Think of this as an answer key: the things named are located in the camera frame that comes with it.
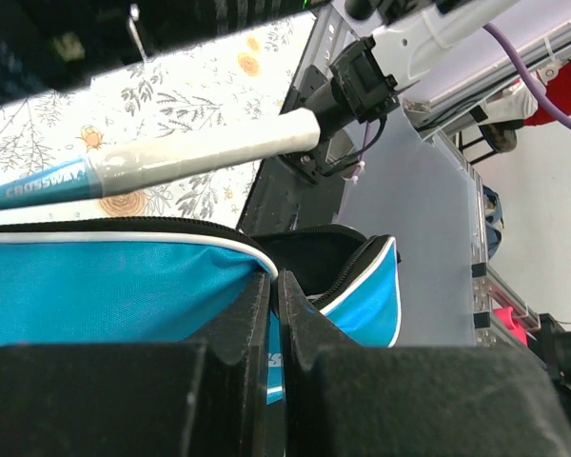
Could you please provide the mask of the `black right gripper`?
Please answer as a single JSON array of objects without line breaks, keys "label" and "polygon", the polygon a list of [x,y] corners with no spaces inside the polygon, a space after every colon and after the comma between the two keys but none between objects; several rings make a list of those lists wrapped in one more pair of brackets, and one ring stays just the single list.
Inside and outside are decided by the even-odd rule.
[{"label": "black right gripper", "polygon": [[321,1],[0,0],[0,106],[323,6]]}]

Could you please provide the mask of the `blue badminton racket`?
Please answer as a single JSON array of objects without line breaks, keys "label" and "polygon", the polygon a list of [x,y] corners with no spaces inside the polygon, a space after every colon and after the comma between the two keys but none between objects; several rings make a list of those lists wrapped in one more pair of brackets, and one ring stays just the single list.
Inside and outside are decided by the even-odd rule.
[{"label": "blue badminton racket", "polygon": [[319,144],[308,109],[233,126],[136,140],[0,185],[0,210],[105,198]]}]

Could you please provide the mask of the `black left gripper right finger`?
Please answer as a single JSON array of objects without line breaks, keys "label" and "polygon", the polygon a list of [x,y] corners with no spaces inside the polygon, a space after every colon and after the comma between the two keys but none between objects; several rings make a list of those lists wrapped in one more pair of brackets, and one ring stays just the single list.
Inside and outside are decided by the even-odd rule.
[{"label": "black left gripper right finger", "polygon": [[525,350],[366,348],[277,283],[289,456],[571,456],[571,427]]}]

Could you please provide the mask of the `blue sport racket bag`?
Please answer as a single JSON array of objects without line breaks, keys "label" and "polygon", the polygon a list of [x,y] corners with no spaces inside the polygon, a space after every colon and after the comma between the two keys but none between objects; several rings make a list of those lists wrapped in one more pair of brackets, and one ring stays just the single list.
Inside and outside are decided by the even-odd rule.
[{"label": "blue sport racket bag", "polygon": [[253,275],[297,281],[353,342],[401,333],[391,235],[328,224],[246,234],[207,221],[124,217],[0,226],[0,348],[137,344],[196,337]]}]

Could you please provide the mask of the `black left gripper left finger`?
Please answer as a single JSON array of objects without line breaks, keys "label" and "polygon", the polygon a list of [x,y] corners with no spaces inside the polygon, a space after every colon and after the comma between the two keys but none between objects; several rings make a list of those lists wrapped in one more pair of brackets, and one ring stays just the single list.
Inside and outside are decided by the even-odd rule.
[{"label": "black left gripper left finger", "polygon": [[0,348],[0,456],[260,456],[270,280],[175,343]]}]

